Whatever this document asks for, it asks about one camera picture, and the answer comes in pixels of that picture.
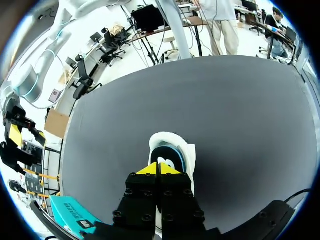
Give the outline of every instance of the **computer monitor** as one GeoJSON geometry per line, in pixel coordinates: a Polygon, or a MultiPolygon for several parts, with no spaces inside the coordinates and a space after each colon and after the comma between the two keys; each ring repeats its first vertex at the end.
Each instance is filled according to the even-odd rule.
{"type": "Polygon", "coordinates": [[[160,10],[153,5],[147,5],[131,13],[135,20],[136,28],[143,32],[153,32],[161,26],[169,26],[164,20],[160,10]]]}
{"type": "Polygon", "coordinates": [[[287,27],[285,37],[290,39],[294,43],[297,38],[297,33],[293,31],[290,27],[287,27]]]}
{"type": "Polygon", "coordinates": [[[96,32],[96,33],[93,34],[90,38],[91,38],[91,40],[94,41],[95,43],[99,43],[99,39],[101,39],[102,36],[100,35],[100,33],[96,32]]]}
{"type": "Polygon", "coordinates": [[[247,8],[251,12],[258,11],[257,4],[255,4],[254,2],[242,0],[242,6],[247,8]]]}
{"type": "Polygon", "coordinates": [[[71,59],[70,57],[67,57],[67,59],[65,60],[66,64],[68,64],[72,69],[76,69],[77,68],[77,63],[76,61],[74,61],[73,59],[71,59]]]}

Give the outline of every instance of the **metal pole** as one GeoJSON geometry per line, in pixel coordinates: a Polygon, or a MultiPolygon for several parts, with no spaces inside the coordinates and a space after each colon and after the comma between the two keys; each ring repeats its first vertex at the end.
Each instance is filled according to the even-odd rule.
{"type": "Polygon", "coordinates": [[[271,55],[271,52],[272,52],[272,46],[274,45],[274,39],[275,39],[275,36],[272,34],[271,35],[271,41],[270,41],[270,48],[269,48],[269,52],[268,52],[268,56],[266,57],[266,59],[270,59],[270,55],[271,55]]]}
{"type": "Polygon", "coordinates": [[[58,178],[59,178],[58,176],[49,176],[49,175],[37,173],[35,171],[31,171],[31,170],[26,169],[26,168],[23,168],[23,170],[26,171],[27,173],[34,174],[34,175],[37,175],[37,176],[42,177],[42,178],[54,179],[54,180],[58,180],[58,178]]]}
{"type": "Polygon", "coordinates": [[[180,10],[174,0],[156,0],[159,8],[162,8],[168,24],[173,32],[181,59],[190,59],[189,46],[185,35],[180,10]]]}
{"type": "Polygon", "coordinates": [[[50,198],[49,195],[44,195],[44,194],[36,193],[36,192],[33,192],[33,191],[26,191],[26,193],[34,195],[34,196],[39,196],[39,197],[42,197],[42,198],[50,198]]]}

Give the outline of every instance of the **white floor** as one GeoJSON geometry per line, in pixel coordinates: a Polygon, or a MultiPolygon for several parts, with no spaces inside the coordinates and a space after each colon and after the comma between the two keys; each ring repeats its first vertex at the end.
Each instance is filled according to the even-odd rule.
{"type": "MultiPolygon", "coordinates": [[[[210,56],[212,55],[212,53],[208,30],[206,27],[202,26],[198,27],[198,29],[200,32],[199,35],[202,44],[202,54],[203,56],[210,56]]],[[[256,57],[256,55],[259,55],[259,57],[261,58],[267,58],[266,55],[259,54],[259,47],[266,48],[268,46],[264,34],[260,34],[260,36],[258,36],[258,33],[256,31],[249,31],[248,25],[246,25],[245,28],[237,28],[237,30],[240,40],[238,49],[239,55],[251,57],[256,57]]],[[[184,31],[187,37],[188,45],[190,47],[190,53],[195,57],[199,57],[198,45],[194,35],[191,33],[189,28],[185,28],[184,31]]],[[[164,38],[169,38],[171,36],[173,36],[172,31],[167,31],[165,32],[164,38]]],[[[155,34],[148,37],[148,40],[154,47],[154,51],[156,53],[159,51],[162,39],[163,33],[155,34]]],[[[224,51],[224,53],[226,53],[223,36],[221,38],[220,44],[222,50],[224,51]]],[[[153,64],[150,58],[147,56],[147,52],[144,48],[142,48],[142,50],[141,48],[141,43],[138,41],[135,41],[131,46],[125,45],[122,48],[126,51],[126,54],[122,55],[123,60],[115,59],[112,62],[112,67],[107,66],[106,68],[99,69],[93,76],[93,78],[100,78],[99,82],[105,85],[120,77],[145,69],[147,66],[152,67],[153,64]]],[[[158,58],[160,58],[165,51],[170,49],[172,49],[170,43],[163,43],[158,58]]]]}

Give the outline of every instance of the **white cloth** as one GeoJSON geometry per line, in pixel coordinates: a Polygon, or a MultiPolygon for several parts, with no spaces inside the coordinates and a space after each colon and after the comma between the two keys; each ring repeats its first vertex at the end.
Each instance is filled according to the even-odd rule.
{"type": "MultiPolygon", "coordinates": [[[[191,180],[191,190],[193,195],[195,194],[195,183],[194,183],[194,171],[196,167],[196,146],[194,144],[188,144],[182,137],[171,132],[158,132],[149,140],[150,154],[149,162],[151,163],[151,155],[154,149],[156,149],[160,143],[168,143],[173,145],[177,150],[179,150],[183,156],[186,166],[186,173],[188,174],[191,180]]],[[[155,212],[155,233],[162,238],[162,215],[159,212],[158,208],[155,212]]]]}
{"type": "Polygon", "coordinates": [[[208,20],[207,29],[211,40],[211,49],[214,56],[223,55],[220,46],[221,33],[224,36],[224,46],[227,55],[237,55],[239,47],[239,37],[235,20],[208,20]]]}
{"type": "Polygon", "coordinates": [[[235,5],[231,0],[198,0],[200,16],[204,20],[236,20],[235,5]]]}

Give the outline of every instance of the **robotic hand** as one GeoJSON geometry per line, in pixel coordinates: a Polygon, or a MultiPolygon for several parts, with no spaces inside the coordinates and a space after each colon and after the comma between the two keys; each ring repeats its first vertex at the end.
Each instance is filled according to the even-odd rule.
{"type": "MultiPolygon", "coordinates": [[[[57,54],[71,36],[71,33],[65,29],[71,21],[87,16],[101,7],[126,5],[129,2],[131,0],[59,0],[59,8],[47,39],[50,42],[49,46],[34,67],[28,63],[24,64],[14,79],[10,82],[5,81],[0,88],[0,111],[3,115],[3,125],[8,131],[8,135],[5,136],[6,141],[7,138],[15,138],[13,141],[20,146],[22,128],[27,128],[35,135],[37,141],[42,145],[45,144],[43,133],[36,130],[36,124],[32,120],[26,118],[26,112],[20,105],[20,98],[34,103],[41,96],[46,75],[57,54]]],[[[176,2],[174,0],[157,0],[156,2],[175,35],[180,58],[190,58],[176,2]]]]}

